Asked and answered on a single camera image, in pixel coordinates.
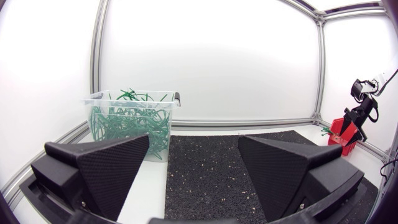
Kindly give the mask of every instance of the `transparent container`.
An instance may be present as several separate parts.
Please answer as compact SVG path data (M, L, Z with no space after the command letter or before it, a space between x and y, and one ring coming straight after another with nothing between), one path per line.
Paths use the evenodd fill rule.
M179 93L105 90L83 100L95 141L148 134L149 149L144 160L167 161L172 110L180 107Z

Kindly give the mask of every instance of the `red container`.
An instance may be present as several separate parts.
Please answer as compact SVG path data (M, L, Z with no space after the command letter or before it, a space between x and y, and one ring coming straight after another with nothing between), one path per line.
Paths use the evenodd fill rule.
M343 146L343 152L341 154L343 156L347 156L355 147L356 142L350 144L349 146L347 146L347 143L358 130L356 129L354 123L351 122L346 131L343 133L343 135L340 136L341 127L343 126L343 121L344 118L339 118L335 119L331 123L330 131L332 131L335 134L329 134L330 136L329 136L328 145L330 146L332 144L340 144L341 146Z

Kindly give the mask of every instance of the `speckled rubber mat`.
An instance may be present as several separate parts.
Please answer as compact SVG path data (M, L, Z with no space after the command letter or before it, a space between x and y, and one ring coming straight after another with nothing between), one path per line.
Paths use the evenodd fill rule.
M314 145L295 131L252 136ZM238 137L172 136L166 184L165 219L237 218L240 223L267 222L240 156ZM376 195L377 188L374 197L373 195L370 197L372 201L362 204L372 205ZM369 213L361 209L357 211L361 212L362 216ZM359 221L367 217L348 216L346 222Z

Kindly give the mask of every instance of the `white wall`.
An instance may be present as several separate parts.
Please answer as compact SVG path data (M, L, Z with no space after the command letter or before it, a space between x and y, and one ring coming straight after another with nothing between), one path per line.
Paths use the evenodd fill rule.
M325 24L326 78L321 114L331 123L344 109L358 106L350 95L355 79L371 80L383 72L398 52L398 39L386 16L355 17ZM379 121L367 120L363 130L368 141L382 150L391 146L398 122L398 77L381 96Z
M99 1L7 0L0 12L0 188L86 118Z
M281 1L111 1L102 90L172 90L174 119L308 118L318 81L312 19Z

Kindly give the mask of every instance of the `green zip tie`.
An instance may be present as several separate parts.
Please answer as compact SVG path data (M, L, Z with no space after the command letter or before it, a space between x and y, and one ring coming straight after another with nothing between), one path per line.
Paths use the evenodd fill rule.
M323 127L321 131L326 132L325 134L322 134L322 136L324 136L326 134L333 134L335 136L338 136L338 133L337 134L333 133L333 131L330 131L330 129L327 127Z
M138 94L131 88L128 91L121 90L121 93L116 100L140 101L140 98L141 101L155 101L148 93ZM93 106L88 123L95 141L148 134L150 145L147 154L162 160L159 153L169 148L169 118L170 111L166 110L110 106L108 114L104 114L99 106Z

